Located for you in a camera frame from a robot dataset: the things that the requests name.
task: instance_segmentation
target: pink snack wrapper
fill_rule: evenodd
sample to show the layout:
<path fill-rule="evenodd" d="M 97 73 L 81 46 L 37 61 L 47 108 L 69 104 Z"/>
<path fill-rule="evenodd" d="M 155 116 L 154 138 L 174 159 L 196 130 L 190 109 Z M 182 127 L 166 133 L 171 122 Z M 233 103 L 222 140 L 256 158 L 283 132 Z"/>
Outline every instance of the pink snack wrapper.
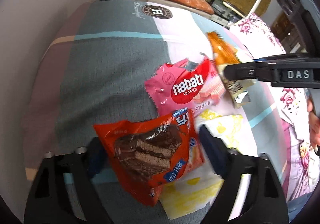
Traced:
<path fill-rule="evenodd" d="M 174 65 L 165 63 L 145 81 L 160 116 L 187 107 L 196 117 L 208 106 L 218 104 L 224 95 L 226 89 L 212 60 L 205 56 L 194 70 L 187 70 L 188 64 L 188 59 Z"/>

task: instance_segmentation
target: floral fabric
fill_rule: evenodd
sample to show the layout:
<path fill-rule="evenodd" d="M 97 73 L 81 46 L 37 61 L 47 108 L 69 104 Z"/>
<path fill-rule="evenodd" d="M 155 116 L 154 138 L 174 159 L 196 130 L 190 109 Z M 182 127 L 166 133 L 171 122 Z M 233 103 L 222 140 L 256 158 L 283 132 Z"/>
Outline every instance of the floral fabric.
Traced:
<path fill-rule="evenodd" d="M 230 31 L 247 47 L 254 59 L 285 54 L 279 40 L 261 18 L 251 14 L 231 26 Z M 304 89 L 269 89 L 285 122 L 287 169 L 283 189 L 287 201 L 313 191 L 319 181 L 319 157 L 310 146 L 307 100 Z"/>

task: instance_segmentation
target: screw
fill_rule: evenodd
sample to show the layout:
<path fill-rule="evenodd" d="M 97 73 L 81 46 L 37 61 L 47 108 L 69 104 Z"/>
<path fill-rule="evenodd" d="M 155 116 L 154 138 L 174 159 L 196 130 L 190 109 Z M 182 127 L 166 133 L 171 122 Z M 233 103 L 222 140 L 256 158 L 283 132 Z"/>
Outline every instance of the screw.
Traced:
<path fill-rule="evenodd" d="M 54 154 L 52 152 L 47 152 L 44 154 L 44 158 L 49 159 L 52 158 L 54 156 Z"/>
<path fill-rule="evenodd" d="M 85 152 L 87 152 L 87 148 L 86 147 L 78 147 L 77 149 L 76 149 L 76 154 L 83 154 L 83 153 L 85 153 Z"/>
<path fill-rule="evenodd" d="M 229 153 L 230 153 L 230 154 L 233 154 L 233 155 L 238 155 L 238 154 L 239 154 L 238 150 L 235 149 L 235 148 L 230 148 L 230 149 L 229 149 Z"/>
<path fill-rule="evenodd" d="M 269 160 L 268 155 L 265 153 L 260 154 L 260 158 L 262 158 L 263 160 Z"/>

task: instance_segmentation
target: orange snack wrapper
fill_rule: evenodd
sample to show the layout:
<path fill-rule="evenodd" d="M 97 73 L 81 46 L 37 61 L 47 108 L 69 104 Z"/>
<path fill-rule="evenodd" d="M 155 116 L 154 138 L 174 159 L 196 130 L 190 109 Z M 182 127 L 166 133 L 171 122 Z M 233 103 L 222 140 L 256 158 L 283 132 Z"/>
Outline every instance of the orange snack wrapper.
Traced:
<path fill-rule="evenodd" d="M 162 185 L 201 166 L 204 157 L 187 108 L 143 122 L 94 125 L 122 187 L 154 206 Z"/>
<path fill-rule="evenodd" d="M 229 81 L 228 79 L 226 79 L 223 74 L 224 68 L 230 64 L 240 63 L 239 59 L 236 56 L 238 50 L 235 49 L 232 45 L 226 43 L 216 32 L 207 33 L 207 37 L 212 46 L 214 61 L 216 63 L 220 77 L 225 83 L 235 107 L 239 108 L 246 102 L 239 102 L 239 99 L 236 98 L 241 93 L 246 91 L 247 88 L 254 85 L 255 81 L 250 79 Z"/>

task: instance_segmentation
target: chocolate cake package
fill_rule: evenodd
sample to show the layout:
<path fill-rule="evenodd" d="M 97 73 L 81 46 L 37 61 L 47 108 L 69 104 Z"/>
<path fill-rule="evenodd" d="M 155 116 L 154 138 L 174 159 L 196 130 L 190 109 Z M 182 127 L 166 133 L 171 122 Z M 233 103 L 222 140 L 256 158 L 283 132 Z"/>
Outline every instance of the chocolate cake package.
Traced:
<path fill-rule="evenodd" d="M 201 166 L 204 157 L 187 108 L 143 122 L 95 125 L 125 190 L 154 206 L 162 185 Z"/>

